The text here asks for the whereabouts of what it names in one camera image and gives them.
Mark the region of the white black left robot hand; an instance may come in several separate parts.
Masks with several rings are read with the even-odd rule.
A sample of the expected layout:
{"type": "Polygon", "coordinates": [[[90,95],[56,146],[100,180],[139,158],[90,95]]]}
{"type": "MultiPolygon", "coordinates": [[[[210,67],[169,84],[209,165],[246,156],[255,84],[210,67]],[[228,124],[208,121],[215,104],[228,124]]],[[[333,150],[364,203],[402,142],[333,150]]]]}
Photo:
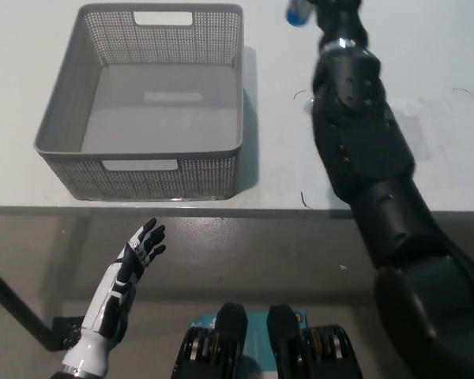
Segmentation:
{"type": "Polygon", "coordinates": [[[155,218],[140,227],[107,267],[81,324],[81,338],[53,378],[104,378],[111,351],[126,334],[137,284],[154,258],[165,251],[165,226],[155,218]]]}

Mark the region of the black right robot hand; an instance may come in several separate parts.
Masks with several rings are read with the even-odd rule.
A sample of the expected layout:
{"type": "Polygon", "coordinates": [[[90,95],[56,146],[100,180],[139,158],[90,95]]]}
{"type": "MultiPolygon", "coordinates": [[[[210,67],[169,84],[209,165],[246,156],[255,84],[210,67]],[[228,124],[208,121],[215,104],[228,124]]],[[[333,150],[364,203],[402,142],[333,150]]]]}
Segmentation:
{"type": "Polygon", "coordinates": [[[357,46],[368,47],[367,30],[359,16],[361,0],[310,0],[322,30],[321,50],[338,39],[348,39],[357,46]]]}

